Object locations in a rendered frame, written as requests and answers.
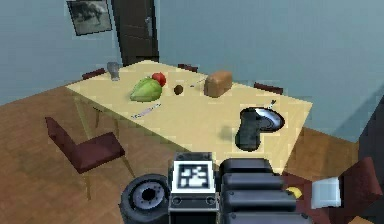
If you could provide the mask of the grey glass cup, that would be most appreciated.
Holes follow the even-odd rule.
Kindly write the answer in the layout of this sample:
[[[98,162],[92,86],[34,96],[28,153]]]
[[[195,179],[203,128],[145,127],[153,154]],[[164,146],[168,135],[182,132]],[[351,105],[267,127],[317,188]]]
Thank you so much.
[[[120,69],[120,65],[117,62],[108,62],[107,63],[107,70],[111,75],[112,81],[118,81],[120,79],[119,69]]]

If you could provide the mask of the dark red chair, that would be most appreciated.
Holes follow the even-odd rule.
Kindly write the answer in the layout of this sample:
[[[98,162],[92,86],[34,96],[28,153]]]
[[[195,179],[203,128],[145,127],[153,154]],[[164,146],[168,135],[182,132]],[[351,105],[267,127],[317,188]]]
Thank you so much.
[[[192,66],[191,64],[178,64],[178,68],[195,72],[195,73],[198,72],[198,66]]]
[[[297,187],[302,196],[296,210],[308,215],[315,224],[348,224],[382,195],[371,157],[366,157],[344,171],[339,177],[341,206],[311,208],[312,181],[284,172],[285,187]]]
[[[260,90],[264,90],[264,91],[268,91],[268,92],[273,92],[273,93],[279,94],[279,95],[282,95],[283,91],[284,91],[284,89],[281,88],[281,87],[265,85],[265,84],[261,84],[261,83],[257,83],[257,82],[254,83],[254,88],[257,88],[257,89],[260,89]]]
[[[113,132],[76,144],[55,119],[46,117],[45,122],[50,139],[65,155],[77,173],[83,177],[88,200],[91,199],[89,172],[92,169],[115,159],[121,159],[129,173],[135,177],[134,171],[125,156],[125,150]]]
[[[91,71],[91,72],[88,72],[88,73],[85,73],[82,75],[82,79],[83,80],[86,80],[86,79],[90,79],[90,78],[93,78],[95,76],[98,76],[98,75],[102,75],[104,74],[106,71],[104,68],[100,68],[100,69],[97,69],[97,70],[94,70],[94,71]]]

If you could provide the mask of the red tomato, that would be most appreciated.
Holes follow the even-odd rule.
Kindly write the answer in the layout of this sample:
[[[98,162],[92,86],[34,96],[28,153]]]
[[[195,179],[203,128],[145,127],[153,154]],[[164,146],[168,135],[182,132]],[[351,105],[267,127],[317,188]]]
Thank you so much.
[[[161,87],[163,87],[166,84],[166,77],[163,73],[157,72],[152,74],[152,78],[156,80]]]

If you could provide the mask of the green lettuce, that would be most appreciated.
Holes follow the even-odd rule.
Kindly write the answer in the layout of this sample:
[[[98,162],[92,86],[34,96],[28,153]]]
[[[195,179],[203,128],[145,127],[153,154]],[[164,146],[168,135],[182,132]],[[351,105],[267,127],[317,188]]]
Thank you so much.
[[[141,79],[133,88],[130,99],[136,102],[151,102],[160,98],[162,87],[150,77]]]

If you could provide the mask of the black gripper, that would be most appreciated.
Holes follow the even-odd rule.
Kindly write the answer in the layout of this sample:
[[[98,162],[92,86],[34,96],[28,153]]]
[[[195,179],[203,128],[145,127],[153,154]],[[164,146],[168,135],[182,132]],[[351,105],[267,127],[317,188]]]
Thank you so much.
[[[146,174],[130,182],[119,204],[124,224],[168,224],[167,177]]]

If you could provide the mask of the framed grey picture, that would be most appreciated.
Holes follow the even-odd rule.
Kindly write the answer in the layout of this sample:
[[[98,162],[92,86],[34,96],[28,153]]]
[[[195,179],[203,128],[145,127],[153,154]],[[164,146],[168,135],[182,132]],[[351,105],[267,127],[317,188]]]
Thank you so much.
[[[106,0],[72,0],[67,6],[77,36],[112,30]]]

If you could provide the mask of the pale wooden dining table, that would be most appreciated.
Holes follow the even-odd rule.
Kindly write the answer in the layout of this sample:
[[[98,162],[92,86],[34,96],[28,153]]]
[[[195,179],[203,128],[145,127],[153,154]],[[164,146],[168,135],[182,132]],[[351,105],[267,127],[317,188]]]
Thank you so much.
[[[161,97],[148,103],[131,101],[129,95],[134,85],[155,72],[163,73],[167,79]],[[265,158],[274,172],[281,173],[312,104],[238,83],[222,96],[210,98],[203,93],[203,82],[190,87],[204,78],[206,76],[201,73],[145,60],[121,68],[118,81],[112,81],[105,73],[71,84],[67,89],[74,96],[89,138],[93,133],[83,110],[85,103],[131,127],[158,136],[177,151],[212,152],[216,164],[227,158]],[[176,85],[184,87],[182,94],[174,93]],[[271,100],[277,100],[272,109],[283,116],[285,125],[277,132],[263,134],[258,150],[245,152],[238,149],[234,136],[240,124],[240,111],[247,107],[267,107]],[[141,118],[131,118],[156,103],[161,106]]]

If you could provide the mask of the dark brown room door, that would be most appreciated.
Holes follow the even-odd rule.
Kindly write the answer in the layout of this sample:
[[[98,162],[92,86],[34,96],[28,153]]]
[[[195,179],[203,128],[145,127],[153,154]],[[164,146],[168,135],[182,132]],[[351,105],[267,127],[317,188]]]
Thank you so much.
[[[154,0],[111,0],[124,66],[159,61]]]

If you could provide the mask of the brown bread loaf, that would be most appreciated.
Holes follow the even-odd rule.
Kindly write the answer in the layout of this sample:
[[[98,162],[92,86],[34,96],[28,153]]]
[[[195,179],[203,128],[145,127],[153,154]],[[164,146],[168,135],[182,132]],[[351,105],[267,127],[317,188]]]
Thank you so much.
[[[204,94],[218,98],[232,88],[232,73],[230,71],[216,71],[210,74],[204,83]]]

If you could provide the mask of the white cloth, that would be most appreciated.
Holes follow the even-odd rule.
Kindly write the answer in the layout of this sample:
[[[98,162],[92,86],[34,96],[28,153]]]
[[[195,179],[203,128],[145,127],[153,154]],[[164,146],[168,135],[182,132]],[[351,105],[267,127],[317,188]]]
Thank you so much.
[[[340,181],[337,177],[322,179],[312,183],[312,209],[340,206]]]

